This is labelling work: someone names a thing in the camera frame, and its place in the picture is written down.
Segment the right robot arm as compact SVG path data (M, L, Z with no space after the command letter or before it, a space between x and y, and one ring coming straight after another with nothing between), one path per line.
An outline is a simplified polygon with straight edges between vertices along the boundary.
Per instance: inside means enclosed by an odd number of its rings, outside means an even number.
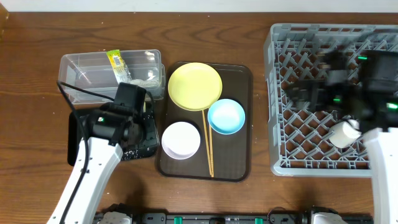
M299 80L286 89L300 110L337 110L359 122L368 151L375 223L397 223L397 53L367 50L359 57L357 85L348 80L347 58L325 54L324 80Z

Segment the blue bowl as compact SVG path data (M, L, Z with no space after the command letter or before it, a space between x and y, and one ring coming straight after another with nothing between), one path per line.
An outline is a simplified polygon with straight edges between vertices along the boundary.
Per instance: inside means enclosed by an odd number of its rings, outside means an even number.
M208 110L208 122L217 133L230 135L238 132L245 124L244 108L232 99L221 99Z

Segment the white cup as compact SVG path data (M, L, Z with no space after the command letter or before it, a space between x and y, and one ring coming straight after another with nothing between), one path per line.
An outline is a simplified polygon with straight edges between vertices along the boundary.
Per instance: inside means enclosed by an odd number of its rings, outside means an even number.
M342 121L329 129L332 135L329 141L338 148L346 148L354 143L360 136L359 122L353 119Z

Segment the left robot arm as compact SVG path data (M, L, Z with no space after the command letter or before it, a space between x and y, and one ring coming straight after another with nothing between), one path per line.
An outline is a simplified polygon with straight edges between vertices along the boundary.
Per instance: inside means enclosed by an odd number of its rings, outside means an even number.
M116 166L154 155L159 145L154 112L114 103L73 110L69 131L73 170L49 223L91 223Z

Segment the pink bowl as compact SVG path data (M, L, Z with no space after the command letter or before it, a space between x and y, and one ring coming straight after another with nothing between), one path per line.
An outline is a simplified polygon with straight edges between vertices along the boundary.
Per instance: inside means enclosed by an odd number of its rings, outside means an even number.
M172 159L192 157L200 147L201 137L197 128L188 122L176 122L168 126L162 135L162 149Z

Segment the green snack wrapper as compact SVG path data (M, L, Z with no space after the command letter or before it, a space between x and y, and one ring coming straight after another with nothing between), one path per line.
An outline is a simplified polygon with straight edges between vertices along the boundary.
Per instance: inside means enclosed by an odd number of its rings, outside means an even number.
M128 66L123 60L120 50L110 50L106 53L113 68L118 83L130 83L132 81Z

